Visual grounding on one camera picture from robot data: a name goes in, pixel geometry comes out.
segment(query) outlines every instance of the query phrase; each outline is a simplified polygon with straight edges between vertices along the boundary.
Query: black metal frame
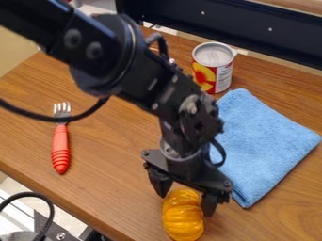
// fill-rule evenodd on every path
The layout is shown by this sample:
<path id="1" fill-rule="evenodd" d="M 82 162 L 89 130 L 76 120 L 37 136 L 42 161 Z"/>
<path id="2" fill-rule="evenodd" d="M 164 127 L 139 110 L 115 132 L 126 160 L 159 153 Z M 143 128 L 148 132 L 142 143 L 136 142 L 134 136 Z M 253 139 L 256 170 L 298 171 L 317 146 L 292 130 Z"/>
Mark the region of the black metal frame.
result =
<path id="1" fill-rule="evenodd" d="M 116 0 L 118 12 L 322 70 L 322 18 L 241 0 Z"/>

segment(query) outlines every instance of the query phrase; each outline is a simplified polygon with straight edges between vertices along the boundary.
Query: orange pumpkin toy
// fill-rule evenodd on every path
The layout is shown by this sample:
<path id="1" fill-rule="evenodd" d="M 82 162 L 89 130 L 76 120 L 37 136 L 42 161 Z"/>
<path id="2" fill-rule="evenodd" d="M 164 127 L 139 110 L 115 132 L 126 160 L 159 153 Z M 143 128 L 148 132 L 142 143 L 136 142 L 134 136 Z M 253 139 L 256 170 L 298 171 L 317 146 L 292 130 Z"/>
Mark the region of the orange pumpkin toy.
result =
<path id="1" fill-rule="evenodd" d="M 175 241 L 195 241 L 204 231 L 200 195 L 191 189 L 171 191 L 162 205 L 162 221 Z"/>

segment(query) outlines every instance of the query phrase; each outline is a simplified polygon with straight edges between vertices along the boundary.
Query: wooden table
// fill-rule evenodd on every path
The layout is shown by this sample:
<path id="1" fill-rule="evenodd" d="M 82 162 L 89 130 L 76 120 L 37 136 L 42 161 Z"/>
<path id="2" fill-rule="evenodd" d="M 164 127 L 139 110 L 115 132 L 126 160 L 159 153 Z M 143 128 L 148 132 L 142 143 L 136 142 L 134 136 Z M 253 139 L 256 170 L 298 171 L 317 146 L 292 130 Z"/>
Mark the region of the wooden table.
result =
<path id="1" fill-rule="evenodd" d="M 190 73 L 191 51 L 198 43 L 166 37 L 171 56 Z M 322 135 L 321 77 L 248 56 L 237 57 L 233 75 L 232 88 L 247 88 Z M 77 89 L 67 66 L 44 54 L 32 56 L 4 76 L 0 93 L 14 104 L 47 114 L 56 102 L 71 101 L 75 114 L 95 101 Z M 0 169 L 7 175 L 115 240 L 168 240 L 161 223 L 162 200 L 140 158 L 142 149 L 158 148 L 156 117 L 112 98 L 95 115 L 70 125 L 72 166 L 59 176 L 50 160 L 55 126 L 4 110 L 0 115 Z M 206 219 L 201 240 L 321 240 L 321 171 L 319 145 L 249 210 L 235 201 L 220 205 Z"/>
<path id="2" fill-rule="evenodd" d="M 251 2 L 260 2 L 264 4 L 276 5 L 294 10 L 306 11 L 308 13 L 322 15 L 321 0 L 249 0 Z"/>

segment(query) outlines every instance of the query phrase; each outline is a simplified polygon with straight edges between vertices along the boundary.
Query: blue towel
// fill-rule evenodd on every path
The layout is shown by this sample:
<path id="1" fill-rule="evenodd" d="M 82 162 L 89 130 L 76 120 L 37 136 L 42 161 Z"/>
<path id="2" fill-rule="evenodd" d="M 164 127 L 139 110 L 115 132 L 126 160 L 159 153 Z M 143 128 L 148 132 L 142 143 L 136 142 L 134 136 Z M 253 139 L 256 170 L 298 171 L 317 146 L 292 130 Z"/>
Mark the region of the blue towel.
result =
<path id="1" fill-rule="evenodd" d="M 217 104 L 225 124 L 216 140 L 227 152 L 219 169 L 233 182 L 233 198 L 243 208 L 261 199 L 321 140 L 245 89 L 228 92 Z M 210 156 L 221 160 L 215 148 Z"/>

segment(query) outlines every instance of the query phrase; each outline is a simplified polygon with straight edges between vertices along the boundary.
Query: can label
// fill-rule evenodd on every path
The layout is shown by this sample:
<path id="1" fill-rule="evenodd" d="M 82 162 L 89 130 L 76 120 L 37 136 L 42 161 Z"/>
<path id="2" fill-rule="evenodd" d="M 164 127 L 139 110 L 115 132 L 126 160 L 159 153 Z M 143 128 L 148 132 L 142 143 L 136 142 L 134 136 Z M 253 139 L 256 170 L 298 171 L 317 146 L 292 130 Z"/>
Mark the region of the can label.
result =
<path id="1" fill-rule="evenodd" d="M 232 83 L 233 61 L 219 67 L 207 67 L 193 61 L 192 70 L 195 82 L 209 94 L 222 92 Z"/>

